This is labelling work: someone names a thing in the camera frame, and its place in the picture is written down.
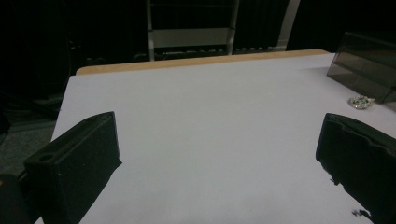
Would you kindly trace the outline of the dark translucent plastic box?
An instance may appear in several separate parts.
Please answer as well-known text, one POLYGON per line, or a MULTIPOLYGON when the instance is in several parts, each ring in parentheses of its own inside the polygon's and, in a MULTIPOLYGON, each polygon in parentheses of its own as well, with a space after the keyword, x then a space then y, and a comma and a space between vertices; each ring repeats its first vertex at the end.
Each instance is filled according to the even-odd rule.
POLYGON ((396 31, 346 32, 327 76, 379 104, 396 102, 396 31))

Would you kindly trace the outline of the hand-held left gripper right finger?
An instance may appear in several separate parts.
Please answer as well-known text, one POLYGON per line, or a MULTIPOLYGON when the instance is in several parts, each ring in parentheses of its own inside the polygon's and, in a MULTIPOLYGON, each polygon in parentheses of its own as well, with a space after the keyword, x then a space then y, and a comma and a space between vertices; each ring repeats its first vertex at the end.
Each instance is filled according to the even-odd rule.
POLYGON ((374 224, 396 224, 396 139, 349 117, 325 115, 316 160, 374 224))

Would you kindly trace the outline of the metal stand frame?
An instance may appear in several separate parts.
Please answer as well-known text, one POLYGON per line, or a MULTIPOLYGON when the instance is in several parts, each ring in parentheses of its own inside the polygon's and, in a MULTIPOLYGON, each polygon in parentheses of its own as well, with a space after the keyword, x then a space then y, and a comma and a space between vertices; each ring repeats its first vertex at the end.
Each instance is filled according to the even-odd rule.
POLYGON ((232 0, 230 4, 219 5, 230 9, 231 17, 227 27, 220 28, 189 28, 189 29, 154 29, 151 8, 158 6, 152 0, 146 0, 148 27, 148 56, 155 60, 156 48, 178 48, 189 46, 225 45, 226 53, 233 54, 233 43, 240 0, 232 0))

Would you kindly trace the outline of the small silver jewelled brooch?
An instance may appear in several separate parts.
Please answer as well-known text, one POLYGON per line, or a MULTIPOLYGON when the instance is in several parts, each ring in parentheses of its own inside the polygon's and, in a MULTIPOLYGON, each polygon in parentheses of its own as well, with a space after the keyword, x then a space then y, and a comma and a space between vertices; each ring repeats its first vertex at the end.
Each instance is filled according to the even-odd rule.
POLYGON ((347 102, 350 106, 352 106, 355 109, 364 110, 369 107, 372 107, 375 102, 375 99, 367 96, 359 95, 349 98, 347 102))

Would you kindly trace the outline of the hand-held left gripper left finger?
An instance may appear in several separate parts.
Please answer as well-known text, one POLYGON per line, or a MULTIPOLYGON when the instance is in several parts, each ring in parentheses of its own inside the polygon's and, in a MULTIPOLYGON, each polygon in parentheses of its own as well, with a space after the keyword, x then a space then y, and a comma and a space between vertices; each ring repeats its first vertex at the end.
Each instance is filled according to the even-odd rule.
POLYGON ((120 165, 112 112, 82 120, 24 162, 45 224, 78 224, 120 165))

